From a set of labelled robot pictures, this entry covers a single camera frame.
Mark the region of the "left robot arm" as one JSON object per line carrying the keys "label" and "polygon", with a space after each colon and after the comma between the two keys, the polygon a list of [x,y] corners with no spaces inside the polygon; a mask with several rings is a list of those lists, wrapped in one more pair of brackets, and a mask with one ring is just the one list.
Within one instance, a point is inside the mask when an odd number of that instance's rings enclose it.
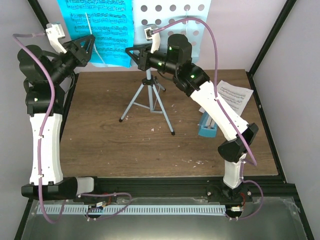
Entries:
{"label": "left robot arm", "polygon": [[32,129],[33,160],[29,183],[21,187],[29,199],[69,200],[84,194],[97,202],[102,189],[93,177],[64,177],[60,162],[60,133],[65,118],[65,91],[61,83],[91,60],[95,37],[87,35],[62,44],[55,52],[37,45],[21,46],[17,54],[27,114]]}

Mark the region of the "blue metronome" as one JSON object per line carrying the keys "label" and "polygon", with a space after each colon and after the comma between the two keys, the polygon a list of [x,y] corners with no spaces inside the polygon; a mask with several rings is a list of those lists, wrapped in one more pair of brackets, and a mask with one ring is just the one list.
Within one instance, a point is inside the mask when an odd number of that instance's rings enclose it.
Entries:
{"label": "blue metronome", "polygon": [[217,131],[218,125],[207,112],[204,112],[198,123],[198,135],[205,138],[215,138]]}

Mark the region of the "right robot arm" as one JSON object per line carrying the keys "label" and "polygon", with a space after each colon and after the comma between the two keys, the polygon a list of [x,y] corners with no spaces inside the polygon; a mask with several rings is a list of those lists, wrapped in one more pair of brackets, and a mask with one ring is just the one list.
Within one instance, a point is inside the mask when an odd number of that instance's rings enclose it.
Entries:
{"label": "right robot arm", "polygon": [[172,75],[175,86],[198,103],[221,129],[225,142],[218,148],[224,159],[223,198],[229,202],[240,196],[243,168],[249,146],[258,133],[255,123],[242,119],[214,90],[210,77],[192,62],[192,44],[183,34],[168,37],[167,51],[161,52],[153,40],[150,44],[127,47],[125,53],[137,64],[138,69],[151,68]]}

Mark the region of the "blue sheet music page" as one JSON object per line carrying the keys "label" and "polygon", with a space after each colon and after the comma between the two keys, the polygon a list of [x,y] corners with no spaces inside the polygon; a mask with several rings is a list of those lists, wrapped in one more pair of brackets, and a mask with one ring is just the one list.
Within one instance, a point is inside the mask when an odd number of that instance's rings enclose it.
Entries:
{"label": "blue sheet music page", "polygon": [[57,3],[71,39],[94,35],[92,64],[131,66],[131,59],[125,53],[125,48],[134,43],[131,0],[58,0]]}

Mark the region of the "white sheet music page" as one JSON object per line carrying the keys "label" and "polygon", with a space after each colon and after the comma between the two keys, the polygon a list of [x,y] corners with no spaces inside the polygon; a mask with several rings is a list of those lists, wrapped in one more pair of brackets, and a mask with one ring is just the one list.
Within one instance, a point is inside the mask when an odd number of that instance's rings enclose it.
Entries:
{"label": "white sheet music page", "polygon": [[216,87],[218,94],[239,116],[242,115],[254,92],[252,89],[234,86],[223,80]]}

